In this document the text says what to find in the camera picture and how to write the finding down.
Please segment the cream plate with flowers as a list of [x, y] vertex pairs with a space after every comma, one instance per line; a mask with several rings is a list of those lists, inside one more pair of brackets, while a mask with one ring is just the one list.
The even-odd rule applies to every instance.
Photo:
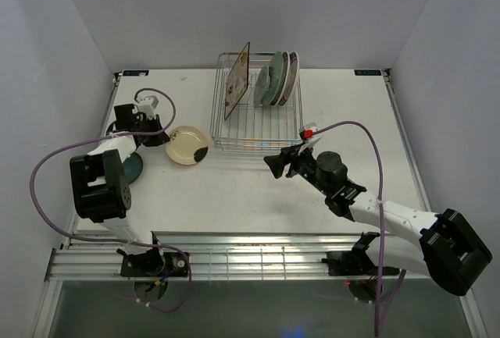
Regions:
[[208, 154], [207, 137], [196, 127], [178, 126], [168, 136], [170, 140], [166, 143], [166, 153], [177, 164], [195, 165]]

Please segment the light blue scalloped plate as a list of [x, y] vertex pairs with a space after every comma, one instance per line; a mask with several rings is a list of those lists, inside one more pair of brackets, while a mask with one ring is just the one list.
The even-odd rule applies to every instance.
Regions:
[[263, 96], [268, 90], [269, 85], [270, 85], [270, 69], [268, 66], [264, 66], [263, 68], [261, 68], [259, 72], [259, 76], [257, 78], [253, 90], [253, 103], [255, 105], [260, 105], [262, 103]]

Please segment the square floral plate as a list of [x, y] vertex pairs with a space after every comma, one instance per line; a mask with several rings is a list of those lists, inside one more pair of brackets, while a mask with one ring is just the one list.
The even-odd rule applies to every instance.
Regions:
[[227, 120], [248, 89], [250, 42], [240, 52], [227, 78], [224, 119]]

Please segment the mint green flower plate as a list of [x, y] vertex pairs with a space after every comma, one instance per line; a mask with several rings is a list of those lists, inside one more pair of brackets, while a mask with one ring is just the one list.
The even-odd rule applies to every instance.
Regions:
[[276, 52], [269, 64], [270, 84], [262, 97], [263, 105], [275, 105], [284, 82], [284, 57], [282, 52]]

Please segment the white plate teal rim back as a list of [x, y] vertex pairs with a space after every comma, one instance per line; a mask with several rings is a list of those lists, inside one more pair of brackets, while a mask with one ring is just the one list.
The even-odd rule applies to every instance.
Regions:
[[296, 85], [296, 81], [298, 79], [300, 69], [300, 62], [297, 52], [292, 52], [290, 54], [290, 75], [289, 80], [286, 86], [286, 90], [284, 91], [283, 99], [284, 103], [287, 103], [290, 97], [292, 96], [293, 90]]

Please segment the white plate teal rim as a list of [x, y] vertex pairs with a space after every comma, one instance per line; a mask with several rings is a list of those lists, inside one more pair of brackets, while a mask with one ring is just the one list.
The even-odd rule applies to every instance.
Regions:
[[293, 90], [296, 85], [296, 81], [298, 79], [300, 69], [300, 62], [297, 52], [292, 52], [290, 54], [290, 75], [289, 80], [286, 86], [286, 90], [284, 91], [283, 99], [284, 103], [287, 103], [290, 97], [292, 96]]
[[286, 103], [284, 103], [284, 99], [282, 98], [283, 95], [284, 95], [284, 91], [286, 90], [286, 86], [288, 85], [288, 80], [289, 80], [289, 75], [290, 75], [290, 54], [288, 54], [288, 66], [287, 66], [287, 76], [285, 77], [285, 81], [284, 81], [284, 86], [283, 86], [283, 90], [282, 90], [282, 95], [280, 97], [280, 100], [278, 101], [278, 105], [279, 106], [284, 106]]

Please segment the white plate teal rim front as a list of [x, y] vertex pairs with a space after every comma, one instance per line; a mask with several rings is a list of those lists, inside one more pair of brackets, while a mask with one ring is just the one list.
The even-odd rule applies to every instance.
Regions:
[[286, 86], [288, 85], [288, 80], [289, 80], [289, 75], [290, 75], [290, 54], [288, 54], [288, 66], [287, 66], [287, 76], [285, 77], [285, 81], [284, 81], [284, 86], [283, 86], [283, 90], [282, 90], [282, 95], [280, 97], [280, 100], [278, 101], [278, 105], [279, 106], [284, 106], [286, 103], [284, 103], [284, 99], [282, 98], [283, 95], [284, 95], [284, 91], [286, 90]]

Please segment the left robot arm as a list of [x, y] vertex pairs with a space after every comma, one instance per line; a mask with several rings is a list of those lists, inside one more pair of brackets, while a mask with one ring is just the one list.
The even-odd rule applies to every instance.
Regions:
[[166, 257], [155, 248], [137, 245], [153, 244], [154, 235], [130, 211], [132, 197], [123, 164], [139, 147], [156, 147], [168, 141], [154, 100], [154, 96], [148, 96], [137, 104], [117, 105], [115, 130], [94, 150], [70, 159], [73, 200], [79, 217], [103, 225], [123, 240], [122, 254], [140, 255], [139, 266], [152, 276], [164, 270]]

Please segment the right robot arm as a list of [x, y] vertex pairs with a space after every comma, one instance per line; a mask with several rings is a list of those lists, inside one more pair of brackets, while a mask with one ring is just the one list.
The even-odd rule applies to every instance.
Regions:
[[429, 276], [462, 296], [491, 262], [491, 252], [457, 211], [416, 211], [383, 201], [348, 178], [341, 156], [315, 154], [316, 130], [263, 159], [266, 170], [164, 173], [145, 206], [154, 231], [323, 233], [342, 219], [372, 226], [352, 249], [328, 255], [334, 276]]

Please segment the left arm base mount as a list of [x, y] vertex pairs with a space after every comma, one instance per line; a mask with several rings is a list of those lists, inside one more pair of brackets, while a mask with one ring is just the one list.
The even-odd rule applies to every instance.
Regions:
[[185, 277], [188, 275], [188, 266], [184, 257], [178, 252], [161, 252], [152, 248], [141, 254], [127, 254], [118, 249], [117, 254], [122, 256], [120, 275], [122, 277], [158, 277], [164, 276]]

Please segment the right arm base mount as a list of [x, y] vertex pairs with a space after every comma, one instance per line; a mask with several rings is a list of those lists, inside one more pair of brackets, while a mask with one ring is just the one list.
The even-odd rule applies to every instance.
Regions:
[[328, 251], [321, 259], [330, 276], [377, 276], [378, 266], [365, 253]]

